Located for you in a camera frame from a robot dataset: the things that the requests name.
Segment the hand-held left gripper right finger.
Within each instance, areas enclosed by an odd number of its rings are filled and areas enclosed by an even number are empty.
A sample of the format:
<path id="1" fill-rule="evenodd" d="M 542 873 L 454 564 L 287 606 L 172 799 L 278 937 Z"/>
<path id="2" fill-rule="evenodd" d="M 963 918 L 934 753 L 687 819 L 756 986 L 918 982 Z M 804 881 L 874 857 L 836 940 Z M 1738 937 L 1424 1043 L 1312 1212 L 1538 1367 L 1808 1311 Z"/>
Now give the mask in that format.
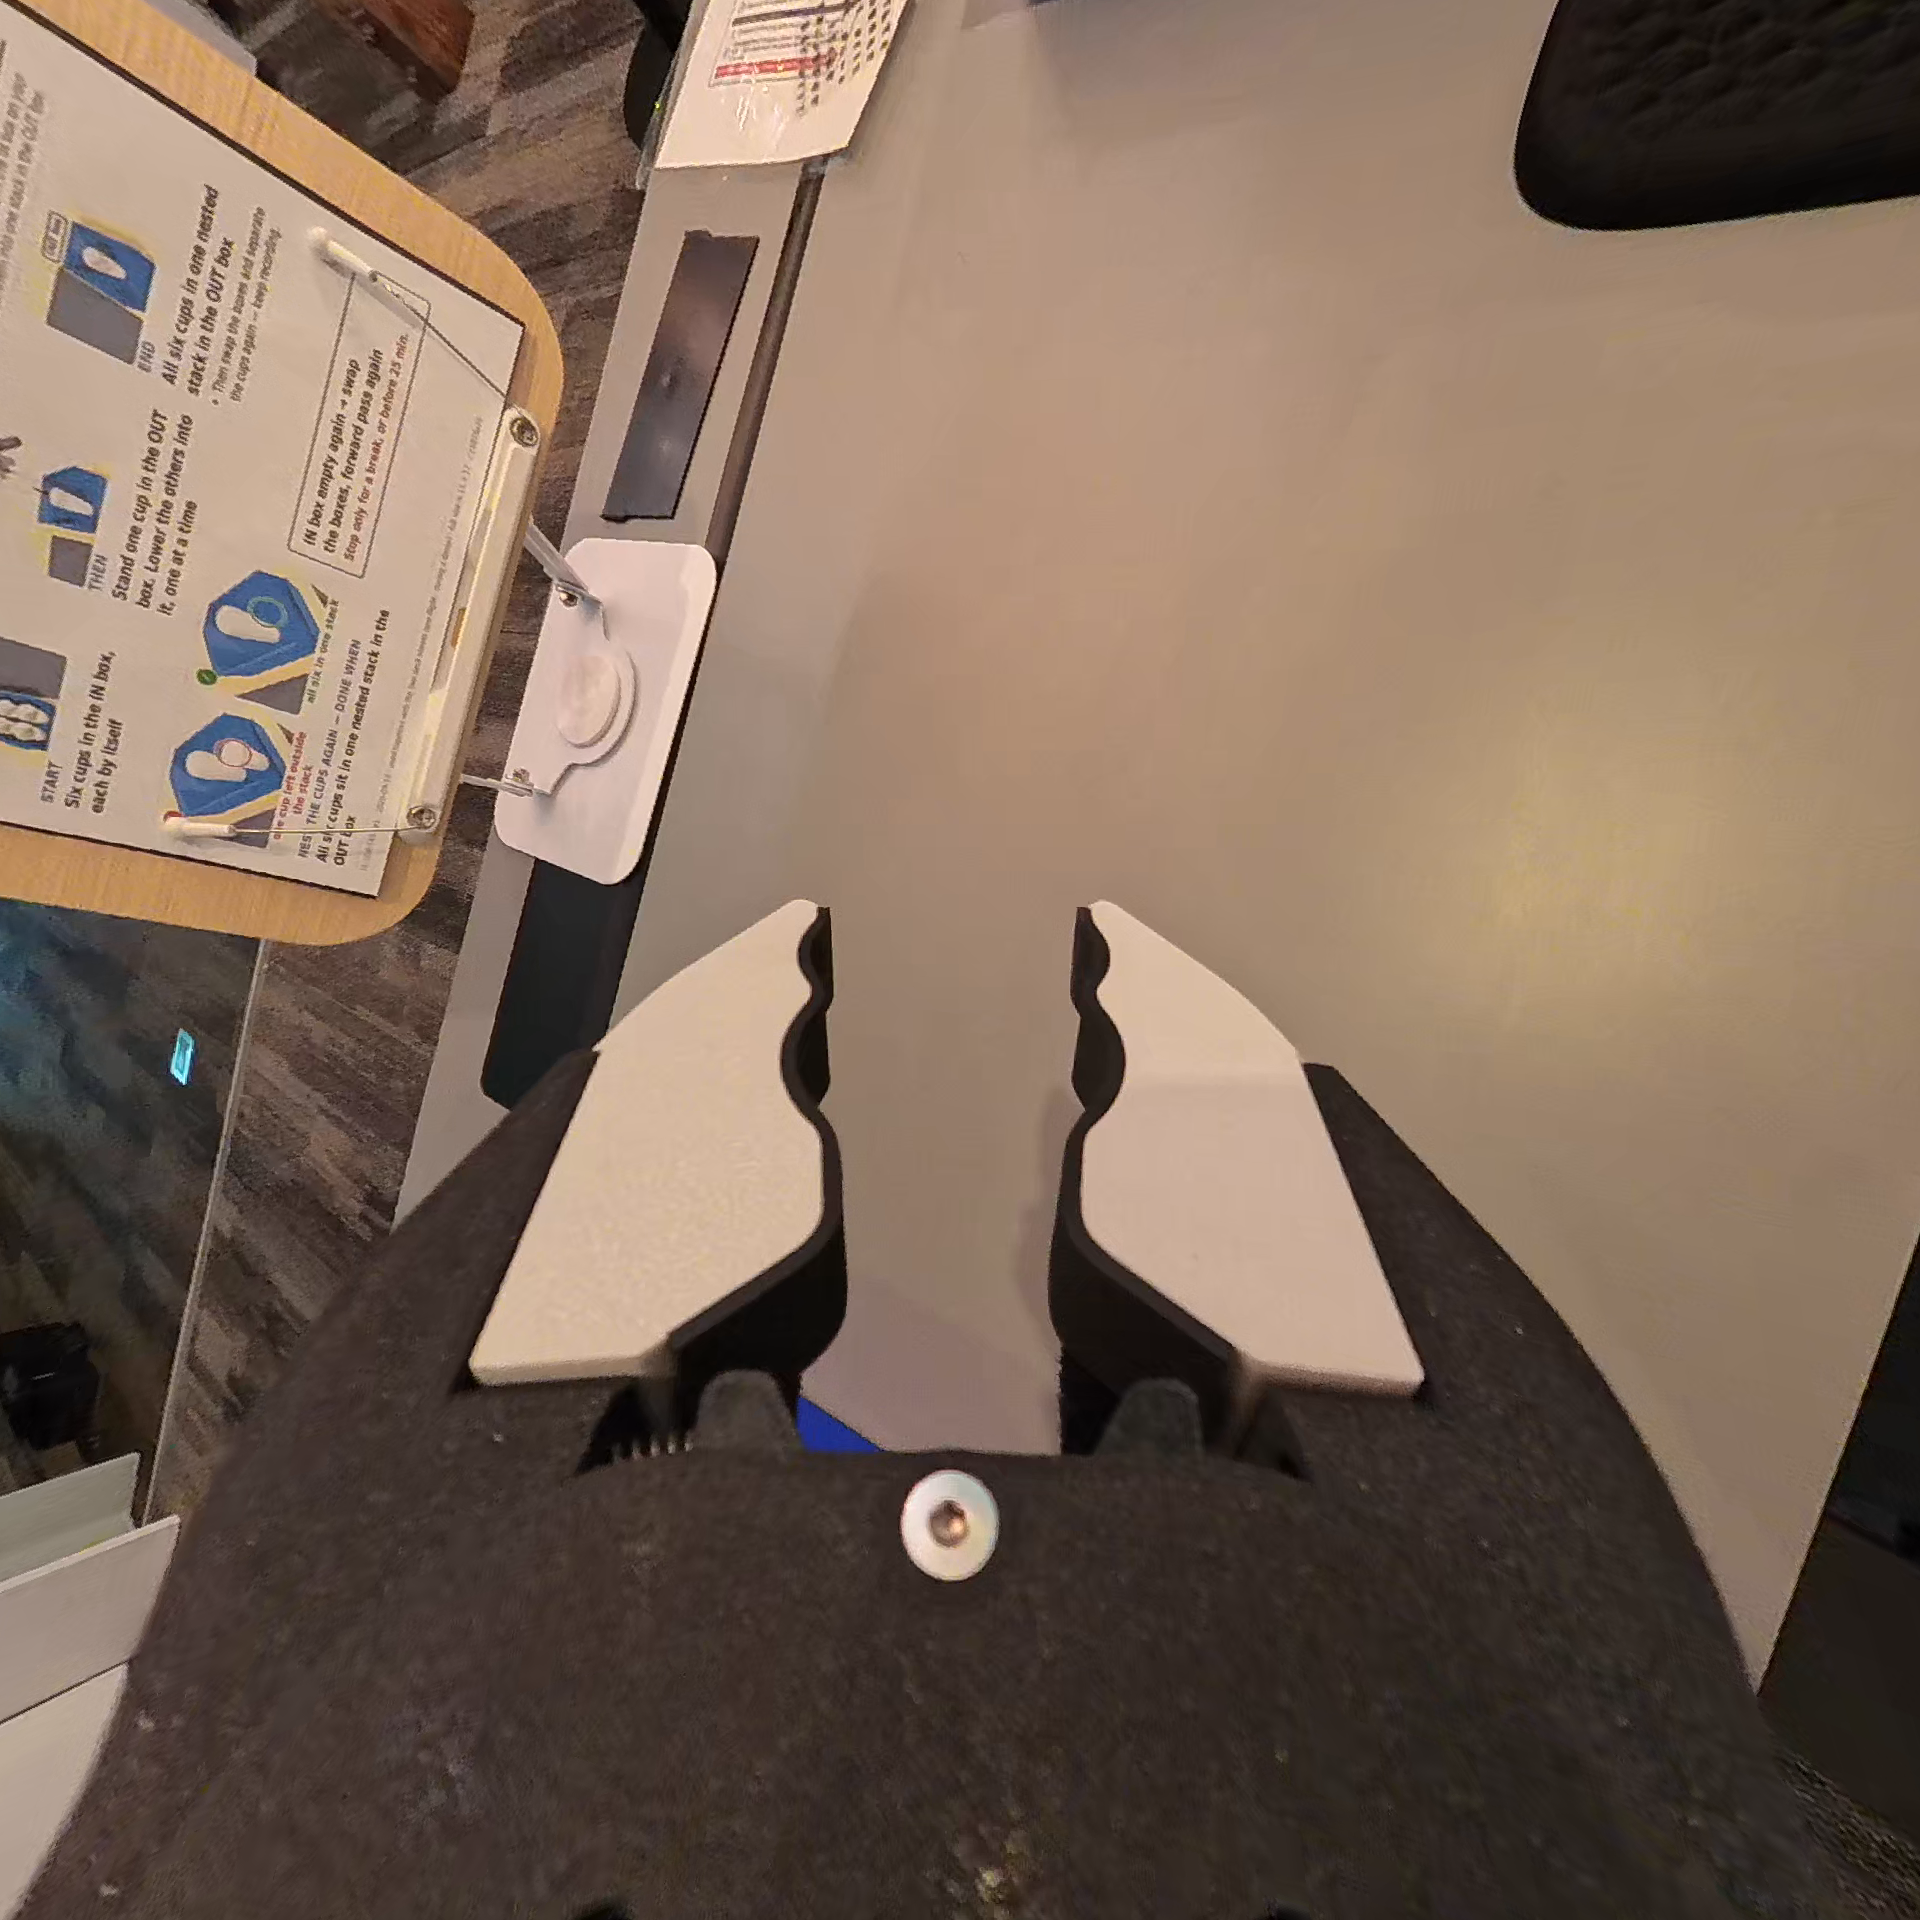
<path id="1" fill-rule="evenodd" d="M 1204 1450 L 1292 1450 L 1284 1394 L 1416 1402 L 1427 1369 L 1302 1052 L 1129 910 L 1072 928 L 1072 1094 L 1047 1249 L 1066 1450 L 1176 1384 Z"/>

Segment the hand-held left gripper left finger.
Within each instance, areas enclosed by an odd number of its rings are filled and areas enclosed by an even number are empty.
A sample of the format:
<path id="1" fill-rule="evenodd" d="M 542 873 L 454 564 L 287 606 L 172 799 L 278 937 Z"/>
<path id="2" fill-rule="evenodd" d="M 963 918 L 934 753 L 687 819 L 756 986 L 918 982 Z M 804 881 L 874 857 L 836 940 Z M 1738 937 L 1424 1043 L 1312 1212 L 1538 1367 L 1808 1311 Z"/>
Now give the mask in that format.
<path id="1" fill-rule="evenodd" d="M 480 1386 L 728 1372 L 795 1384 L 848 1308 L 833 918 L 711 948 L 618 1019 L 468 1356 Z"/>

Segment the black rectangular table inlay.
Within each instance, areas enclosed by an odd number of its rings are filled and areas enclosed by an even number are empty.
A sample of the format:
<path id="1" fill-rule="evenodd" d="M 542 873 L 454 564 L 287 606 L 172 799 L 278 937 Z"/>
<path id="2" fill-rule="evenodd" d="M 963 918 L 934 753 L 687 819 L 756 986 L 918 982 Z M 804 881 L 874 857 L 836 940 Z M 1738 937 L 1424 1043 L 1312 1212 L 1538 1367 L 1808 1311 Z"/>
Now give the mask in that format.
<path id="1" fill-rule="evenodd" d="M 610 1027 L 641 910 L 641 873 L 600 883 L 534 866 L 479 1083 L 511 1111 Z"/>
<path id="2" fill-rule="evenodd" d="M 705 432 L 760 239 L 689 228 L 668 279 L 601 519 L 670 521 Z"/>

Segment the white clipboard stand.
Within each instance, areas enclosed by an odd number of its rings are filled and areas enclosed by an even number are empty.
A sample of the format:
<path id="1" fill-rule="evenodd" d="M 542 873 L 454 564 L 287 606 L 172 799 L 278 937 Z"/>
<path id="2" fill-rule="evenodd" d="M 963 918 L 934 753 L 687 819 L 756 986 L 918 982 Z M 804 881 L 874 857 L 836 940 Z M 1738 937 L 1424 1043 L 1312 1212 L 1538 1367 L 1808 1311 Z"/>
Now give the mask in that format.
<path id="1" fill-rule="evenodd" d="M 497 840 L 600 884 L 635 875 L 682 735 L 719 569 L 703 545 L 591 537 L 523 550 L 546 577 L 536 658 L 494 778 Z"/>

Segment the dark box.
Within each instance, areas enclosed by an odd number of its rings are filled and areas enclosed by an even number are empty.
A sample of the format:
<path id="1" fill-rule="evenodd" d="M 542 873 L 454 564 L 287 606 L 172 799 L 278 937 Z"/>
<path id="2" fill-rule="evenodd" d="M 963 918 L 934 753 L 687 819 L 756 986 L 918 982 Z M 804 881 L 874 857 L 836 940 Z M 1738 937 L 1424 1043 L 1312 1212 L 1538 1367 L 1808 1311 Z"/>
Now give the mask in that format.
<path id="1" fill-rule="evenodd" d="M 3 1416 L 28 1451 L 84 1450 L 99 1425 L 104 1374 L 80 1322 L 3 1332 Z"/>

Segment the wooden instruction clipboard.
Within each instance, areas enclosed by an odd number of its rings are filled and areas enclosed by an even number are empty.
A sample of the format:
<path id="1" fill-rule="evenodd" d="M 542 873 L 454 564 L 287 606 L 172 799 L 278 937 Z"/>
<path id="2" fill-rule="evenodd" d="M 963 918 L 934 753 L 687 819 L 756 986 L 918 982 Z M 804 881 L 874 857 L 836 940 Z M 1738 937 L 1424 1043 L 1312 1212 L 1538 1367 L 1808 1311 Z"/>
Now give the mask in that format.
<path id="1" fill-rule="evenodd" d="M 202 36 L 4 4 L 4 898 L 402 922 L 560 375 L 497 242 Z"/>

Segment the laminated paper sheet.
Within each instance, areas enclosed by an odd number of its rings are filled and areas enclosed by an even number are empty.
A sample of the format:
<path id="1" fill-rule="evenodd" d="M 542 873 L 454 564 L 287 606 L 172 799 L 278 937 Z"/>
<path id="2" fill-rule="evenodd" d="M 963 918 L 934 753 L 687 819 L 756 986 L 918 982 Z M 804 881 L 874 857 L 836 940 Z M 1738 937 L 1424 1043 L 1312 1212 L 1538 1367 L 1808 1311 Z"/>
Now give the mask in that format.
<path id="1" fill-rule="evenodd" d="M 646 158 L 726 172 L 846 152 L 905 15 L 905 2 L 694 4 Z"/>

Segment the brown wooden post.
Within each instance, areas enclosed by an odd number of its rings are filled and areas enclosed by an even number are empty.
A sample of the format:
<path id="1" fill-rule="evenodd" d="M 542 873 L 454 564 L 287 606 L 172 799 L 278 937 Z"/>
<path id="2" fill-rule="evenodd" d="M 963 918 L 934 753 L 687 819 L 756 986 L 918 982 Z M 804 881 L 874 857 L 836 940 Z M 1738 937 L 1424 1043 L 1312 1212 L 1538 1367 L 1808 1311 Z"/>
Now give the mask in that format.
<path id="1" fill-rule="evenodd" d="M 328 12 L 431 103 L 462 84 L 473 36 L 468 2 L 328 2 Z"/>

